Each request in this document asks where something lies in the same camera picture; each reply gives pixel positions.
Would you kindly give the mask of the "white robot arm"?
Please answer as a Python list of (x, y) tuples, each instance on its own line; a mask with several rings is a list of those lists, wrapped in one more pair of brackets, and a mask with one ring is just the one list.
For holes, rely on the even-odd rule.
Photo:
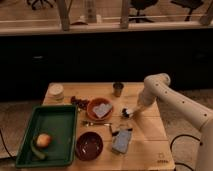
[(201, 133), (195, 171), (213, 171), (213, 109), (171, 89), (170, 83), (170, 76), (166, 73), (146, 76), (144, 88), (138, 94), (136, 105), (128, 108), (126, 113), (135, 118), (149, 108), (157, 98), (163, 100), (180, 112)]

